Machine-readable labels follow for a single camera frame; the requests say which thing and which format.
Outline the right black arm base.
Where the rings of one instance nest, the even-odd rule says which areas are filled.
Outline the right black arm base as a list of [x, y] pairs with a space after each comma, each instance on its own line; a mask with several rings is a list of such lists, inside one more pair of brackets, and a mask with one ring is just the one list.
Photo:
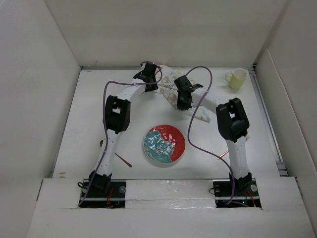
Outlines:
[[214, 195], [216, 208], [261, 208], [260, 195], [252, 174], [234, 179], [214, 179], [209, 193]]

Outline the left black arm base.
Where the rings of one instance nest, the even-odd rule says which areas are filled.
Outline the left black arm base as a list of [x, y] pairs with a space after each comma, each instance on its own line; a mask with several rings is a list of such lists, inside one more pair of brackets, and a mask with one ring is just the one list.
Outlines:
[[90, 187], [87, 192], [86, 188], [89, 185], [87, 179], [78, 182], [77, 185], [81, 188], [78, 205], [80, 208], [125, 208], [126, 180], [112, 180], [107, 193], [94, 187]]

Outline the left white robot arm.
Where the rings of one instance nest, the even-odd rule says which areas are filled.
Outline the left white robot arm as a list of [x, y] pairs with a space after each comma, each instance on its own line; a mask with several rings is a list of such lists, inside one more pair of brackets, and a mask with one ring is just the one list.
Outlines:
[[[158, 89], [156, 73], [161, 67], [150, 61], [141, 63], [142, 70], [135, 74], [130, 83], [109, 81], [103, 94], [103, 125], [106, 140], [102, 145], [102, 152], [96, 168], [89, 177], [89, 183], [98, 196], [106, 196], [110, 192], [113, 160], [118, 142], [130, 124], [131, 102], [145, 92]], [[124, 85], [126, 88], [116, 96], [106, 96], [110, 84]]]

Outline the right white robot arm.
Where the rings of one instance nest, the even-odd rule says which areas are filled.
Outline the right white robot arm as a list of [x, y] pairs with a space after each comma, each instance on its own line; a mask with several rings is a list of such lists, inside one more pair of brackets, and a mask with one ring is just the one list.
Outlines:
[[201, 84], [191, 84], [186, 76], [174, 81], [177, 87], [177, 108], [186, 111], [192, 106], [203, 106], [216, 114], [217, 127], [225, 139], [230, 160], [230, 192], [241, 195], [251, 182], [252, 175], [246, 158], [246, 136], [250, 126], [240, 99], [224, 99], [203, 89]]

